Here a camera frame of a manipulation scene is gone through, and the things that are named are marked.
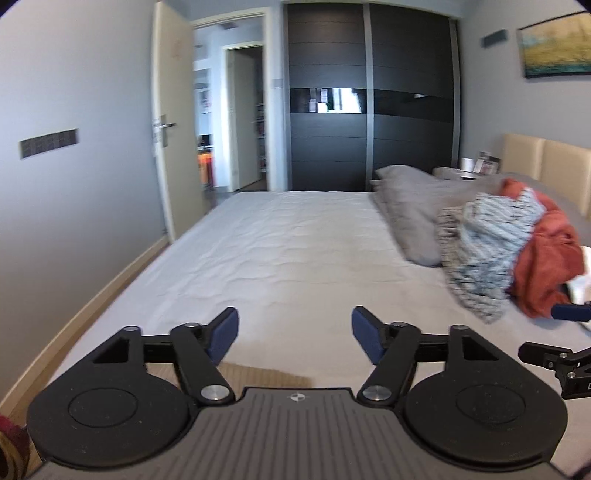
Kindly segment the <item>grey striped garment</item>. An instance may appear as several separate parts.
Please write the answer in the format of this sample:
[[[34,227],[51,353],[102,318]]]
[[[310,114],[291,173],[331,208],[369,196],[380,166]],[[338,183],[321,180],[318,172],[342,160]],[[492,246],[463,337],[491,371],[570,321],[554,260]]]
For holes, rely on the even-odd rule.
[[[446,284],[483,322],[504,315],[518,257],[545,213],[529,187],[515,199],[480,193],[439,212],[436,233]]]

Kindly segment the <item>framed landscape painting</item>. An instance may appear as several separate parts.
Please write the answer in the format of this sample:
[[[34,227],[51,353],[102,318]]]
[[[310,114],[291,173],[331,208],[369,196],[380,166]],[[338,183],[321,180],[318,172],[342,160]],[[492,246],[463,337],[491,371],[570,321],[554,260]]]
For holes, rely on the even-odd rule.
[[[517,39],[524,77],[589,75],[590,31],[590,13],[585,11],[520,28]]]

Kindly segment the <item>beige padded headboard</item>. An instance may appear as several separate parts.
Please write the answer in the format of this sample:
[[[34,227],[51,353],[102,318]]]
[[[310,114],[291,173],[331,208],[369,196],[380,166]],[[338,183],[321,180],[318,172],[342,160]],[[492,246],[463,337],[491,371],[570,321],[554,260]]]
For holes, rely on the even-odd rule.
[[[563,142],[505,134],[501,171],[528,176],[572,202],[590,218],[590,150]]]

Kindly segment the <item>white bed sheet mattress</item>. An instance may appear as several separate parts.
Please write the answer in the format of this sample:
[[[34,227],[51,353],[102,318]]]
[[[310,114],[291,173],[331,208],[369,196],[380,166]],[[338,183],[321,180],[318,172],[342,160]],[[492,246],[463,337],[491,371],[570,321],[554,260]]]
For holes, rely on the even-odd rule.
[[[517,308],[486,323],[439,268],[407,261],[367,193],[244,193],[215,208],[152,263],[73,347],[72,366],[115,331],[163,334],[228,307],[239,333],[228,362],[307,378],[311,389],[249,389],[200,415],[163,455],[106,479],[468,479],[416,446],[391,412],[353,393],[370,361],[352,332],[363,306],[385,322],[444,334],[475,330],[508,355],[527,341],[574,350],[590,335]]]

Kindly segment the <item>beige room door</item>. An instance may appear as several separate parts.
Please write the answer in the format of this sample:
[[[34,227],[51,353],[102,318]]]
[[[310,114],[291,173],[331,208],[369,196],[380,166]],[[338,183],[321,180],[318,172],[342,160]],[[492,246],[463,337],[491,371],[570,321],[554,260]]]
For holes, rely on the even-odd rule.
[[[193,29],[162,1],[152,29],[152,127],[166,233],[177,241],[204,216],[197,163]]]

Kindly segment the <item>grey pillow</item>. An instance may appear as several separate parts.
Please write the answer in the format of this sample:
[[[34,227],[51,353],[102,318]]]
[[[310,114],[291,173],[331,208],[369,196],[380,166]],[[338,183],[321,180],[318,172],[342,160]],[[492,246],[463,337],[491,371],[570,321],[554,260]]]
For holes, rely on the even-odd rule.
[[[445,208],[462,207],[478,194],[497,195],[500,175],[474,180],[441,179],[405,165],[377,170],[374,201],[404,257],[420,266],[441,265],[437,217]]]

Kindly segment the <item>white garment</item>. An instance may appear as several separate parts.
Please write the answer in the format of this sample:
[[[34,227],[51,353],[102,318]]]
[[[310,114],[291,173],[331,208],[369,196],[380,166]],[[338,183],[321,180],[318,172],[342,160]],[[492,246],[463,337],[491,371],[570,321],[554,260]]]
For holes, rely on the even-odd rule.
[[[571,302],[575,305],[590,305],[591,289],[591,249],[588,246],[582,246],[581,251],[584,260],[584,273],[574,277],[567,283],[567,291]]]

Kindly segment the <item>bedside table with items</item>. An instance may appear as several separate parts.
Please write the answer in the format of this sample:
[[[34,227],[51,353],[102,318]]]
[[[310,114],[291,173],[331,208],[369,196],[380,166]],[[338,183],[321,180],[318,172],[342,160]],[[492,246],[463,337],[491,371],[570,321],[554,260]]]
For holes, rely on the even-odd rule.
[[[432,175],[443,180],[476,180],[484,176],[495,175],[500,171],[501,159],[489,152],[481,151],[477,158],[460,159],[458,168],[436,167]]]

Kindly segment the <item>rust red fleece blanket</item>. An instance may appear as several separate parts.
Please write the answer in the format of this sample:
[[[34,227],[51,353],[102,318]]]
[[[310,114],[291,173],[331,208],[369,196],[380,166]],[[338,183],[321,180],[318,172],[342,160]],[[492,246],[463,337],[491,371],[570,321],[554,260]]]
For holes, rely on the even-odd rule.
[[[518,257],[511,295],[528,317],[548,318],[554,305],[570,302],[562,286],[585,273],[585,262],[565,212],[544,193],[534,194],[545,213]]]

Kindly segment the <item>wall switch panel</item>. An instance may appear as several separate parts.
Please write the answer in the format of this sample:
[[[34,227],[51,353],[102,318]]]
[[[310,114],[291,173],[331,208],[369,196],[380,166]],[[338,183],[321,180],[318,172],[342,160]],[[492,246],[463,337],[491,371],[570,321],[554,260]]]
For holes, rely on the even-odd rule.
[[[60,148],[69,147],[77,143],[77,129],[64,130],[50,134],[45,134],[20,141],[20,156],[22,159],[25,159]]]

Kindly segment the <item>black wardrobe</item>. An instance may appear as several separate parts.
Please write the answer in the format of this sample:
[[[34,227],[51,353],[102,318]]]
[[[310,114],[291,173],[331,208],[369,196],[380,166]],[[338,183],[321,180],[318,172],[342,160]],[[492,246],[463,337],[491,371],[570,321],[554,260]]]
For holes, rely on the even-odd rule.
[[[459,161],[453,17],[384,3],[283,7],[288,185],[367,191],[379,169]]]

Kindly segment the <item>tan striped shirt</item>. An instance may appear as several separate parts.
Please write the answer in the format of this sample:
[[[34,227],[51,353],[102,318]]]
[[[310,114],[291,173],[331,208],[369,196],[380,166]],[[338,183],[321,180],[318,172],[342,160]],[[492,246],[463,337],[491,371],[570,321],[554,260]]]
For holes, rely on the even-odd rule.
[[[287,389],[314,387],[314,381],[308,377],[297,376],[279,370],[254,368],[226,362],[222,362],[217,369],[238,396],[242,395],[245,387]],[[177,388],[180,387],[172,364],[148,363],[147,371],[153,376],[168,381]]]

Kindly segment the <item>small dark wall device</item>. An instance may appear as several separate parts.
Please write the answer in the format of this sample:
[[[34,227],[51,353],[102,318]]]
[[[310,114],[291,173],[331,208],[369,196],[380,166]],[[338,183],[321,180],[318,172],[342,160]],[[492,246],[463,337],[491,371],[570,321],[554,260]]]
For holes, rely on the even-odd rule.
[[[507,29],[501,29],[495,31],[489,35],[481,38],[481,47],[483,49],[491,48],[500,43],[506,42],[509,38],[509,32]]]

